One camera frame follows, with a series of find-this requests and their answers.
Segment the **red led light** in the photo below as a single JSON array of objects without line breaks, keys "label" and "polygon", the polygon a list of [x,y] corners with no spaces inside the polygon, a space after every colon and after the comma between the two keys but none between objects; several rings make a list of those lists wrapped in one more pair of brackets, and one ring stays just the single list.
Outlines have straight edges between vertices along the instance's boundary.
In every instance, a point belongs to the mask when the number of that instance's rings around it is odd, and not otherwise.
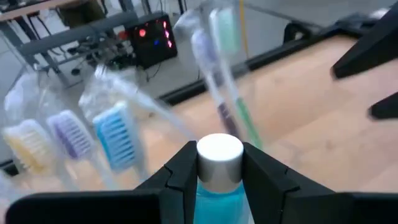
[{"label": "red led light", "polygon": [[145,37],[145,34],[147,34],[147,32],[144,29],[139,30],[140,37]]}]

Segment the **silver bottle cap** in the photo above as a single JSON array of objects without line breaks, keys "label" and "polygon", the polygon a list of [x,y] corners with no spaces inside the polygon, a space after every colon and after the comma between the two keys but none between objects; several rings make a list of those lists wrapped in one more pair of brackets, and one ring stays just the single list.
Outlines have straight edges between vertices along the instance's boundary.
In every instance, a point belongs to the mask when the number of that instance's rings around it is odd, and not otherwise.
[{"label": "silver bottle cap", "polygon": [[228,193],[242,180],[242,142],[229,134],[209,134],[197,143],[198,176],[211,192]]}]

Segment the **wooden surface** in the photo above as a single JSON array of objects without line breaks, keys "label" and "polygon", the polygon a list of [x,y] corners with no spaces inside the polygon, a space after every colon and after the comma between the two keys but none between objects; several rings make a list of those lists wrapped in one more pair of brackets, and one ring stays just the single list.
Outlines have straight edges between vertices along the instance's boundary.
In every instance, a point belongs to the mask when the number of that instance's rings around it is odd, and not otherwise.
[{"label": "wooden surface", "polygon": [[[374,122],[367,109],[398,90],[398,62],[392,61],[362,75],[334,82],[331,66],[354,44],[334,37],[242,78],[265,152],[335,191],[398,192],[398,124]],[[199,136],[223,131],[208,93],[174,107]],[[143,123],[143,141],[153,173],[167,162],[186,139],[156,118]],[[88,190],[99,190],[99,179],[87,164],[74,173]],[[129,170],[118,176],[123,187],[136,186]],[[20,175],[20,185],[51,181]]]},{"label": "wooden surface", "polygon": [[49,0],[49,1],[43,1],[41,3],[31,5],[31,6],[22,7],[22,8],[13,10],[13,11],[9,11],[9,12],[0,14],[0,22],[15,19],[17,17],[24,16],[24,15],[30,14],[32,12],[37,12],[37,11],[44,10],[44,9],[53,9],[53,8],[56,8],[58,6],[61,6],[63,4],[70,3],[73,1],[76,1],[76,0]]}]

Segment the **gray floor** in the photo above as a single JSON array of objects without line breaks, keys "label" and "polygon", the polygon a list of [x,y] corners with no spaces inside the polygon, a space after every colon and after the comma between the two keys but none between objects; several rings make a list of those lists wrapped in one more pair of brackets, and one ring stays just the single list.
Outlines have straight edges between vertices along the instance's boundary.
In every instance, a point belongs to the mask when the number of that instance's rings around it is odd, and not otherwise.
[{"label": "gray floor", "polygon": [[[245,0],[245,2],[256,7],[272,9],[321,26],[327,26],[335,22],[337,19],[354,12],[371,12],[380,7],[390,6],[395,2],[395,0]],[[160,9],[158,0],[152,0],[150,3],[153,9]],[[187,1],[189,8],[196,7],[199,3],[200,1]],[[117,9],[112,8],[109,0],[107,0],[106,5],[110,10],[110,14],[119,12]],[[164,6],[166,11],[169,13],[178,12],[177,0],[164,0]],[[137,8],[139,14],[142,14],[139,6]],[[261,54],[266,50],[273,49],[282,43],[283,28],[288,23],[287,20],[272,17],[252,9],[246,9],[245,14],[249,57]],[[68,29],[63,26],[54,12],[50,11],[44,13],[44,19],[45,23],[53,33]],[[34,20],[34,24],[39,27],[39,33],[41,35],[46,35],[43,27],[38,21]],[[15,23],[13,23],[13,28],[24,42],[28,41],[27,37]],[[0,95],[4,98],[11,83],[23,67],[24,61],[16,51],[7,44],[7,40],[5,40],[3,36],[1,37],[0,67],[3,68],[4,73],[2,73],[0,81]],[[192,53],[189,50],[189,43],[187,41],[178,42],[178,54],[179,56],[177,58],[163,62],[159,73],[149,83],[146,83],[144,74],[142,72],[138,72],[136,74],[136,79],[141,88],[156,97],[188,83],[194,82],[198,78],[198,70],[193,62]],[[244,60],[246,58],[244,54],[241,56],[240,60]],[[85,78],[84,75],[87,76],[92,72],[91,69],[85,67],[83,69],[83,77],[71,76],[70,70],[79,62],[80,61],[77,60],[61,67],[72,84],[81,82],[81,80]],[[157,65],[150,68],[147,72],[149,74],[153,74],[156,69]],[[83,84],[77,84],[67,90],[72,102],[77,102],[83,89]],[[10,150],[0,140],[0,162],[9,159],[10,157]]]}]

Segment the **bottle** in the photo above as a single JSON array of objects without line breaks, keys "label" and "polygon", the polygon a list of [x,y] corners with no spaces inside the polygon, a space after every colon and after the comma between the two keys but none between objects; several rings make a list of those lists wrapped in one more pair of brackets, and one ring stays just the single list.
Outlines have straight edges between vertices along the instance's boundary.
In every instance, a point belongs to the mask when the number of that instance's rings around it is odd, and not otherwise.
[{"label": "bottle", "polygon": [[242,142],[229,134],[209,134],[198,141],[197,151],[199,180],[194,224],[247,223]]}]

